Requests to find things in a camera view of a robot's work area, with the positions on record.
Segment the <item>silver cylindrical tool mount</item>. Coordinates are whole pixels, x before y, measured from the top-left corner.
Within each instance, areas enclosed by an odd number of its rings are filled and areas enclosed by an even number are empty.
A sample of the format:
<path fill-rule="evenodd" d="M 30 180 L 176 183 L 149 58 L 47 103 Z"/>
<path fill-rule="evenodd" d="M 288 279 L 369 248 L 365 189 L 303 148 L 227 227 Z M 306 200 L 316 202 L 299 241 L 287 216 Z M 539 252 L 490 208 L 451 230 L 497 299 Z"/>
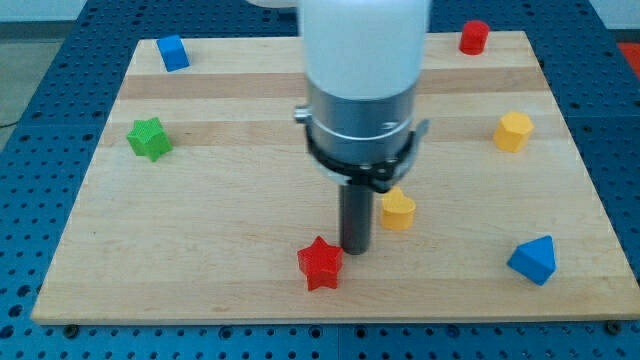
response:
<path fill-rule="evenodd" d="M 413 124 L 415 99 L 415 85 L 388 97 L 347 99 L 308 81 L 308 103 L 294 117 L 327 177 L 386 193 L 410 171 L 429 130 L 428 120 Z"/>

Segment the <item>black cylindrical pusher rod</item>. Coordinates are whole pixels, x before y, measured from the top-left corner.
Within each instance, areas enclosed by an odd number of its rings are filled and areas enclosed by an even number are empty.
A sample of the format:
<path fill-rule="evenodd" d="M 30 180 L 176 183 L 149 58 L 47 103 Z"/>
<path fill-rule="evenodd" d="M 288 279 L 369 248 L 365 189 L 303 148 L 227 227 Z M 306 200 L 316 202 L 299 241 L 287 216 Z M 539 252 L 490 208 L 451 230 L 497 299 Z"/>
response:
<path fill-rule="evenodd" d="M 369 249 L 373 199 L 373 192 L 365 186 L 340 187 L 340 246 L 350 255 L 361 255 Z"/>

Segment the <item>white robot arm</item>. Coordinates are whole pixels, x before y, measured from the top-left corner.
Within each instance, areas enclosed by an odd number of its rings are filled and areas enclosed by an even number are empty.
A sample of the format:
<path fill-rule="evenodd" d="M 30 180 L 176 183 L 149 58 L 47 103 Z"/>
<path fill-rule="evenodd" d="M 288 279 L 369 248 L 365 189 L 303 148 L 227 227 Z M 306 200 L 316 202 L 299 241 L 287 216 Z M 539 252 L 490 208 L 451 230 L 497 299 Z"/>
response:
<path fill-rule="evenodd" d="M 431 4 L 427 0 L 250 0 L 297 13 L 307 102 L 303 125 L 316 166 L 339 186 L 339 242 L 370 246 L 373 198 L 412 167 L 426 120 L 415 97 Z"/>

